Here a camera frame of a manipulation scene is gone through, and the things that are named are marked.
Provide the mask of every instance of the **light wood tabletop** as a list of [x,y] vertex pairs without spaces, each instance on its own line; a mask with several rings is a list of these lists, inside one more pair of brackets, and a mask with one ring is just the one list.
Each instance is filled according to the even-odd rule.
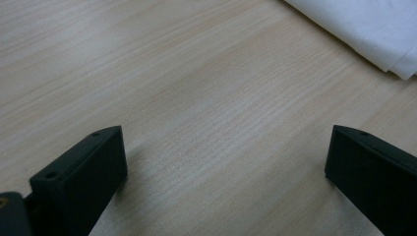
[[416,98],[278,0],[0,2],[0,192],[123,128],[90,235],[382,235],[325,178],[331,129],[416,155]]

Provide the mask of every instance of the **wood grain surface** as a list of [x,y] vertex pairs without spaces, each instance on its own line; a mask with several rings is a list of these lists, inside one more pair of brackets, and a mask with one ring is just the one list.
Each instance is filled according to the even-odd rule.
[[325,178],[331,129],[416,155],[416,97],[277,0],[0,2],[0,192],[123,127],[90,235],[382,235]]

